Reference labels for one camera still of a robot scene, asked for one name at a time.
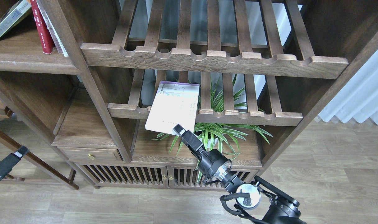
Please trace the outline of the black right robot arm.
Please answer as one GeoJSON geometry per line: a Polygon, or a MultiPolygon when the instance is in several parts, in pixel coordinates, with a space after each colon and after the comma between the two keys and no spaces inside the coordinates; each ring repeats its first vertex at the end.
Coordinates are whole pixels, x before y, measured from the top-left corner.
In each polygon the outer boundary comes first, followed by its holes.
{"type": "Polygon", "coordinates": [[[220,197],[223,208],[234,216],[250,220],[256,224],[303,224],[300,219],[300,203],[277,187],[255,176],[246,183],[232,170],[232,161],[217,149],[207,151],[205,145],[189,130],[179,124],[173,132],[182,138],[191,153],[199,160],[198,170],[205,176],[204,184],[219,182],[228,192],[220,197]],[[261,195],[269,198],[270,206],[262,219],[251,216],[248,211],[260,204],[261,195]]]}

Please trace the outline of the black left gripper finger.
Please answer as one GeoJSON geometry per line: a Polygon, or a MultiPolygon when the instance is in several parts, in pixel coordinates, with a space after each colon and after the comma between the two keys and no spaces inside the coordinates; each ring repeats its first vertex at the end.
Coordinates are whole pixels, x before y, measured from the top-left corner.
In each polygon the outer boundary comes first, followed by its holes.
{"type": "Polygon", "coordinates": [[[4,179],[13,167],[29,152],[26,146],[21,146],[16,152],[10,153],[2,161],[0,161],[0,181],[4,179]]]}

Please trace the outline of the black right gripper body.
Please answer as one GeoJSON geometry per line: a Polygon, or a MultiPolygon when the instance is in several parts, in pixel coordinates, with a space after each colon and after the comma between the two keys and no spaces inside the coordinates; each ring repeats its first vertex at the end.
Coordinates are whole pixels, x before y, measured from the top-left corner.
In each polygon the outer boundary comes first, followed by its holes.
{"type": "Polygon", "coordinates": [[[204,185],[221,182],[223,187],[239,187],[239,177],[231,170],[232,161],[217,149],[197,151],[198,170],[206,177],[204,185]]]}

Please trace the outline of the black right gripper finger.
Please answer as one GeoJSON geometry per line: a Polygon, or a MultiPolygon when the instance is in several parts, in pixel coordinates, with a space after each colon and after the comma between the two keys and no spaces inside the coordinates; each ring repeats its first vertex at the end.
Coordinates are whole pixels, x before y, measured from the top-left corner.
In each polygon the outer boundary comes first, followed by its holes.
{"type": "Polygon", "coordinates": [[[181,125],[176,125],[173,128],[174,132],[181,136],[183,144],[185,144],[194,156],[203,156],[205,147],[203,142],[189,130],[183,129],[181,125]]]}

